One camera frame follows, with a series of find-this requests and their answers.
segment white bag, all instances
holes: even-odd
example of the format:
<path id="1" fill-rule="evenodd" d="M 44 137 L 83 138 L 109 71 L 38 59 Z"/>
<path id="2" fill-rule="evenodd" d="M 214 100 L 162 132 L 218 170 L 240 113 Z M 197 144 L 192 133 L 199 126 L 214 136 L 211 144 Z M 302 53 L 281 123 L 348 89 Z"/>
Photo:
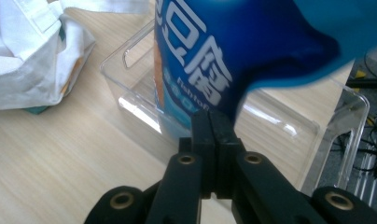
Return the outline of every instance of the white bag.
<path id="1" fill-rule="evenodd" d="M 67 7 L 144 13 L 148 0 L 0 0 L 0 110 L 56 105 L 72 89 L 95 39 Z"/>

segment screw hole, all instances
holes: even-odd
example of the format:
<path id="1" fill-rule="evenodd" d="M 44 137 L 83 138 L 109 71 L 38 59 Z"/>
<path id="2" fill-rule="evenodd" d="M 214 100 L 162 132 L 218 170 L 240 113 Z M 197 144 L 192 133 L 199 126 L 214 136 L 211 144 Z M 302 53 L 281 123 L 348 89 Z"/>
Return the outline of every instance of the screw hole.
<path id="1" fill-rule="evenodd" d="M 133 195 L 130 192 L 121 192 L 110 199 L 110 206 L 114 209 L 124 209 L 133 204 Z"/>
<path id="2" fill-rule="evenodd" d="M 354 204 L 351 202 L 351 200 L 339 193 L 329 192 L 325 195 L 325 197 L 331 205 L 338 209 L 348 211 L 354 208 Z"/>
<path id="3" fill-rule="evenodd" d="M 195 162 L 195 159 L 192 156 L 182 156 L 182 157 L 179 157 L 179 162 L 182 164 L 188 165 Z"/>
<path id="4" fill-rule="evenodd" d="M 246 155 L 244 159 L 252 164 L 259 164 L 262 161 L 261 157 L 257 155 Z"/>

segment transparent container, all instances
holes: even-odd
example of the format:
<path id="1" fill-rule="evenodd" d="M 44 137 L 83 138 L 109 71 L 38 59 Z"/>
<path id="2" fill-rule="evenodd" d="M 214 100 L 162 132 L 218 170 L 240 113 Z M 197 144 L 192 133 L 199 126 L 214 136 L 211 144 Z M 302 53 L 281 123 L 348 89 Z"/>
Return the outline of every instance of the transparent container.
<path id="1" fill-rule="evenodd" d="M 190 130 L 181 126 L 174 118 L 165 115 L 155 105 L 153 81 L 153 24 L 146 24 L 142 30 L 113 52 L 101 65 L 109 87 L 121 109 L 124 119 L 137 122 L 143 134 L 129 134 L 139 145 L 162 161 L 170 154 L 163 150 L 177 152 L 179 137 L 190 136 Z M 316 187 L 329 150 L 334 139 L 343 133 L 350 133 L 350 144 L 338 174 L 337 187 L 345 188 L 351 173 L 352 163 L 362 134 L 369 104 L 365 97 L 346 88 L 332 78 L 324 80 L 328 90 L 338 94 L 340 100 L 317 94 L 322 99 L 311 99 L 321 119 L 311 118 L 293 104 L 283 99 L 286 94 L 275 97 L 272 91 L 250 92 L 235 124 L 235 132 L 247 150 L 254 150 L 267 156 L 296 189 L 311 195 Z M 296 104 L 302 98 L 295 95 Z M 159 141 L 168 147 L 157 148 Z"/>

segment wooden table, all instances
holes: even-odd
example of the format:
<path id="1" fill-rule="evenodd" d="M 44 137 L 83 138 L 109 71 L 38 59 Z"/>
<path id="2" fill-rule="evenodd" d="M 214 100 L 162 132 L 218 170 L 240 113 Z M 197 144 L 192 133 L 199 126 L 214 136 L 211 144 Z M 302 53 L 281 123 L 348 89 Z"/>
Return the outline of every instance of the wooden table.
<path id="1" fill-rule="evenodd" d="M 160 160 L 129 137 L 140 133 L 154 148 L 169 147 L 124 119 L 99 70 L 102 60 L 139 30 L 141 17 L 67 13 L 87 26 L 97 43 L 76 86 L 59 105 L 40 115 L 0 111 L 0 223 L 82 223 L 108 190 L 122 185 L 146 189 L 160 180 L 173 153 L 167 150 Z M 347 73 L 339 78 L 344 81 Z M 326 88 L 323 82 L 269 92 L 289 98 L 287 92 Z M 337 92 L 330 96 L 339 98 Z M 307 103 L 293 103 L 311 114 Z M 202 205 L 202 223 L 234 223 L 223 204 L 210 200 Z"/>

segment floor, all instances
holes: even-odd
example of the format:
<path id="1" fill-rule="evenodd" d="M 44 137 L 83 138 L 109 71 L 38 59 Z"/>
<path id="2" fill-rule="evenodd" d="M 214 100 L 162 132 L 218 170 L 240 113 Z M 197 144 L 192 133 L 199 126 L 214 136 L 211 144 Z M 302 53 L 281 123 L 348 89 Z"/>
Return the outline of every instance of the floor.
<path id="1" fill-rule="evenodd" d="M 356 59 L 350 78 L 377 78 L 377 49 L 370 50 L 369 52 L 365 53 L 362 58 Z M 368 122 L 362 134 L 362 141 L 359 146 L 359 151 L 357 152 L 356 161 L 354 164 L 355 167 L 350 178 L 348 190 L 355 192 L 358 179 L 360 179 L 360 177 L 362 180 L 367 178 L 369 184 L 364 190 L 363 201 L 369 202 L 372 187 L 371 180 L 374 179 L 374 172 L 372 171 L 372 168 L 374 167 L 374 164 L 377 165 L 377 156 L 372 156 L 373 164 L 370 164 L 366 170 L 364 170 L 361 165 L 363 159 L 366 156 L 369 158 L 371 155 L 368 153 L 368 151 L 366 151 L 367 149 L 377 151 L 377 145 L 373 147 L 371 146 L 371 144 L 374 142 L 377 144 L 377 89 L 360 88 L 358 92 L 363 94 L 369 100 L 370 112 Z M 336 179 L 335 174 L 338 173 L 339 164 L 342 160 L 343 145 L 345 142 L 346 139 L 344 139 L 344 136 L 339 137 L 334 142 L 319 186 L 329 186 L 334 184 Z M 371 207 L 377 211 L 377 180 L 374 186 L 375 191 L 372 197 Z"/>

